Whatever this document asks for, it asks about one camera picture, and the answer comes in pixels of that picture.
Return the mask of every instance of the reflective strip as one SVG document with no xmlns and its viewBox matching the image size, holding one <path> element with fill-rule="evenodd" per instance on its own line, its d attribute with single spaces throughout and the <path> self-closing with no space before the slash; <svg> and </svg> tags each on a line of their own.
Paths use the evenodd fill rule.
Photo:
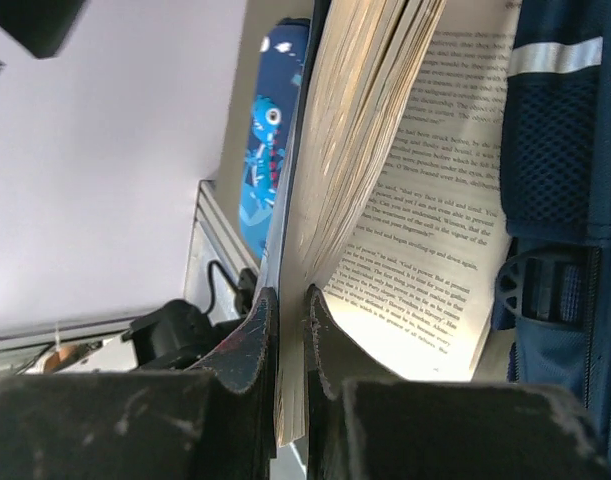
<svg viewBox="0 0 611 480">
<path fill-rule="evenodd" d="M 521 73 L 572 73 L 601 64 L 603 37 L 575 45 L 531 43 L 514 49 L 507 76 Z"/>
</svg>

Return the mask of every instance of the book page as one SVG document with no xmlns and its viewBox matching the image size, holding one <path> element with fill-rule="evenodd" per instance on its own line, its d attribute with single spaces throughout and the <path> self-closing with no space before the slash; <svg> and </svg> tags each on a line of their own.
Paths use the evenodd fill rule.
<svg viewBox="0 0 611 480">
<path fill-rule="evenodd" d="M 342 257 L 387 159 L 443 5 L 331 3 L 259 279 L 279 295 L 280 445 L 306 430 L 304 295 L 312 284 L 325 285 Z"/>
<path fill-rule="evenodd" d="M 469 380 L 509 238 L 498 167 L 519 4 L 450 0 L 326 299 L 409 379 Z"/>
</svg>

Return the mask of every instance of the mesh pocket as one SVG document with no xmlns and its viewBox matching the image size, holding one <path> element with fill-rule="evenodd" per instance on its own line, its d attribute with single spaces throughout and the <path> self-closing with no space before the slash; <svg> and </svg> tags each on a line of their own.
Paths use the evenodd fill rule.
<svg viewBox="0 0 611 480">
<path fill-rule="evenodd" d="M 585 239 L 598 69 L 580 73 L 509 80 L 500 181 L 511 235 Z"/>
</svg>

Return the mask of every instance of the cartoon monster print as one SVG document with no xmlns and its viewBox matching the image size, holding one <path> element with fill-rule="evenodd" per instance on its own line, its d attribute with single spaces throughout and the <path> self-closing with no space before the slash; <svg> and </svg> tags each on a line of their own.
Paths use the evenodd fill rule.
<svg viewBox="0 0 611 480">
<path fill-rule="evenodd" d="M 281 110 L 269 97 L 256 97 L 252 105 L 252 133 L 260 145 L 253 151 L 247 151 L 246 161 L 252 170 L 252 196 L 258 200 L 261 208 L 274 205 L 278 176 L 285 157 L 283 149 L 276 151 L 275 148 L 281 117 Z"/>
</svg>

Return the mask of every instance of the scuffed black surface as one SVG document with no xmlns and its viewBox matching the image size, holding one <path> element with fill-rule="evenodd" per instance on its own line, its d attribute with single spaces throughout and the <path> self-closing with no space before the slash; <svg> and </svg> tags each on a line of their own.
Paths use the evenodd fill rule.
<svg viewBox="0 0 611 480">
<path fill-rule="evenodd" d="M 305 309 L 310 480 L 611 478 L 570 393 L 407 382 L 336 326 L 317 288 Z"/>
<path fill-rule="evenodd" d="M 268 478 L 277 308 L 261 292 L 191 371 L 1 380 L 0 479 Z"/>
</svg>

